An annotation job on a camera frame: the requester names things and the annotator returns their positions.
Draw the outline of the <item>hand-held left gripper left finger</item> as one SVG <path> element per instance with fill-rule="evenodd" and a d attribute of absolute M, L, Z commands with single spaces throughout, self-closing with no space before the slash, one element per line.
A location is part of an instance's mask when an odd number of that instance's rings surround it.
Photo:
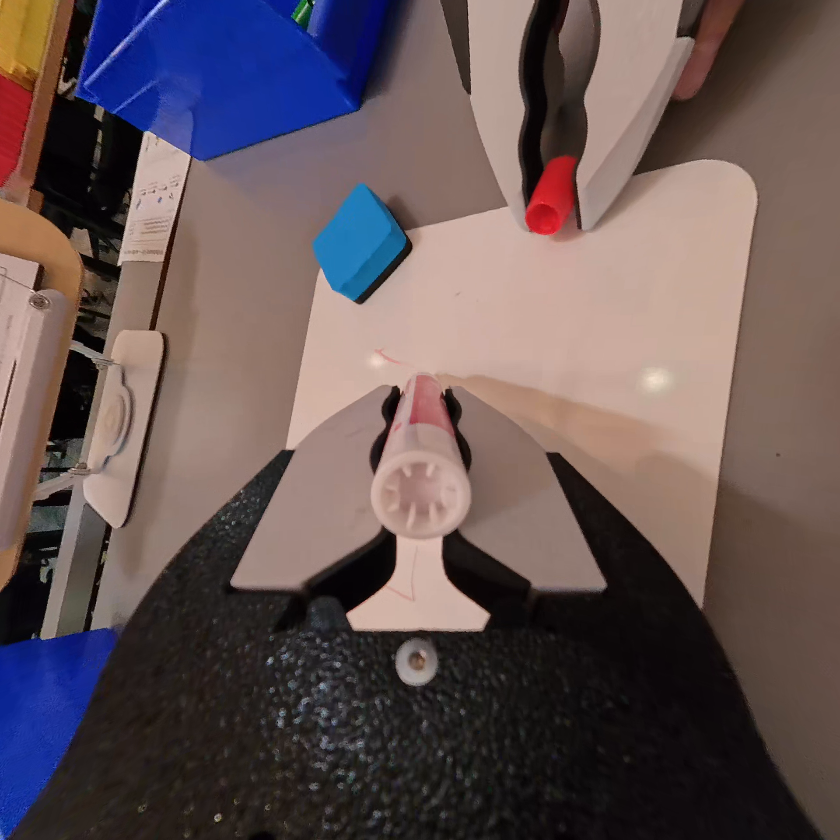
<path fill-rule="evenodd" d="M 396 567 L 396 537 L 371 504 L 371 451 L 398 402 L 381 385 L 317 426 L 290 459 L 230 585 L 310 602 L 329 596 L 348 612 L 377 593 Z"/>

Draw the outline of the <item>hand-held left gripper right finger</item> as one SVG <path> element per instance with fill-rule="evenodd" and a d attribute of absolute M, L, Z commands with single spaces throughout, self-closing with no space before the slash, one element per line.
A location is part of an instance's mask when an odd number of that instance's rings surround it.
<path fill-rule="evenodd" d="M 446 538 L 446 575 L 490 618 L 531 618 L 549 602 L 598 596 L 606 580 L 549 454 L 461 386 L 446 391 L 469 455 L 472 501 Z"/>

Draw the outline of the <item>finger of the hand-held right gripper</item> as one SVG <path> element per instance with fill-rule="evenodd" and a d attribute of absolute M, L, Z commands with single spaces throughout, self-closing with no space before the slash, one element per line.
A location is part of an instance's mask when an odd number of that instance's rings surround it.
<path fill-rule="evenodd" d="M 563 104 L 585 117 L 581 230 L 599 224 L 635 173 L 695 45 L 696 20 L 696 2 L 569 2 L 559 48 Z"/>
<path fill-rule="evenodd" d="M 526 209 L 555 138 L 564 83 L 562 1 L 468 1 L 470 104 L 514 220 Z"/>

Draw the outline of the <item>red whiteboard marker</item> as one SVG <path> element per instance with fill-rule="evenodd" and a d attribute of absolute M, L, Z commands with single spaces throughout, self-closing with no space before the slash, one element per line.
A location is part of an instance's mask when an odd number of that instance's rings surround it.
<path fill-rule="evenodd" d="M 444 538 L 466 519 L 471 486 L 445 391 L 420 373 L 406 383 L 381 447 L 371 486 L 381 525 L 397 537 Z"/>

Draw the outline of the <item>red marker cap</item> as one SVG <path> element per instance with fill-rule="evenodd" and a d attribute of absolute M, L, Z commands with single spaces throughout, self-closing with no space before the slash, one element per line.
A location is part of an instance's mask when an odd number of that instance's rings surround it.
<path fill-rule="evenodd" d="M 544 166 L 524 216 L 531 233 L 552 236 L 565 225 L 575 208 L 577 163 L 572 155 L 560 155 Z"/>

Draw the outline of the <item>white whiteboard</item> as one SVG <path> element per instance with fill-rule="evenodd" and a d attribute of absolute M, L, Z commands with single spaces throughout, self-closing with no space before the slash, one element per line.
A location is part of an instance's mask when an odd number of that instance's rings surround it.
<path fill-rule="evenodd" d="M 419 227 L 362 305 L 318 274 L 287 447 L 411 373 L 557 452 L 705 600 L 758 189 L 702 160 L 636 175 L 597 228 L 506 208 Z"/>

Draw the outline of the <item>blue whiteboard eraser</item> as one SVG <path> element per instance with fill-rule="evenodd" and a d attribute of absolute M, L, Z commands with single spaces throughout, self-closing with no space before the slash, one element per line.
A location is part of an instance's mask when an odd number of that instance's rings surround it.
<path fill-rule="evenodd" d="M 330 288 L 361 305 L 412 253 L 413 243 L 382 199 L 361 183 L 312 248 Z"/>

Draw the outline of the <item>blue plastic bin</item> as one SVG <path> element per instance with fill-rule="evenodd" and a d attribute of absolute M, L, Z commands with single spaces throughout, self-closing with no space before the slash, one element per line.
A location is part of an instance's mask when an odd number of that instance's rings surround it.
<path fill-rule="evenodd" d="M 1 647 L 1 838 L 55 772 L 118 638 L 104 628 Z"/>
<path fill-rule="evenodd" d="M 98 2 L 77 85 L 199 161 L 360 109 L 394 2 Z"/>

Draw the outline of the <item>person's right hand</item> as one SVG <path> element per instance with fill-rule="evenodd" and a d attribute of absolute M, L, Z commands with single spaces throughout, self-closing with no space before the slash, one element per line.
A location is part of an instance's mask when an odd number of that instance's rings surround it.
<path fill-rule="evenodd" d="M 684 102 L 697 95 L 741 6 L 741 1 L 703 2 L 692 28 L 695 44 L 672 92 L 672 101 Z"/>

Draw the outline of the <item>printed instruction sheet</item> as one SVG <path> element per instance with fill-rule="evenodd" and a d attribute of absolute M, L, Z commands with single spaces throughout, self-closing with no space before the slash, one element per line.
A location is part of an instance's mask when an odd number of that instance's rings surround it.
<path fill-rule="evenodd" d="M 191 156 L 151 132 L 143 134 L 118 265 L 162 263 L 180 210 Z"/>

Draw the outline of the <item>wooden instruction display board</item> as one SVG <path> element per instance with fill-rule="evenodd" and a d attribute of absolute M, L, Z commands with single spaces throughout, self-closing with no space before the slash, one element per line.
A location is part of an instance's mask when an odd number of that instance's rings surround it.
<path fill-rule="evenodd" d="M 61 380 L 76 327 L 83 268 L 44 217 L 2 201 L 1 587 L 23 550 Z"/>

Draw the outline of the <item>wooden plank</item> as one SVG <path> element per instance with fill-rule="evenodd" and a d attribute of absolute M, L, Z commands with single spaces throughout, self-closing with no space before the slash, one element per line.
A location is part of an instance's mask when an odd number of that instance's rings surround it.
<path fill-rule="evenodd" d="M 74 1 L 56 1 L 45 44 L 40 75 L 35 83 L 26 132 L 18 156 L 16 170 L 10 175 L 5 197 L 11 203 L 39 212 L 43 197 L 34 189 L 35 178 L 42 155 L 49 114 L 63 67 Z"/>

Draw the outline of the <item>yellow ribbed plastic object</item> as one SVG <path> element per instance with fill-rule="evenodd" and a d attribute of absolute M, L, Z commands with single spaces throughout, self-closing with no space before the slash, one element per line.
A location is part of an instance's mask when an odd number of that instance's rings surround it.
<path fill-rule="evenodd" d="M 50 14 L 44 2 L 1 2 L 2 76 L 27 91 L 39 76 Z"/>

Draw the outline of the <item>red ribbed plastic object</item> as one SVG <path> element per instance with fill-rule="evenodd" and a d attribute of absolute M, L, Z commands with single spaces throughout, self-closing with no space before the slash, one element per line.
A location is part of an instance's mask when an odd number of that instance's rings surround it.
<path fill-rule="evenodd" d="M 31 91 L 1 76 L 1 187 L 18 166 L 32 101 Z"/>

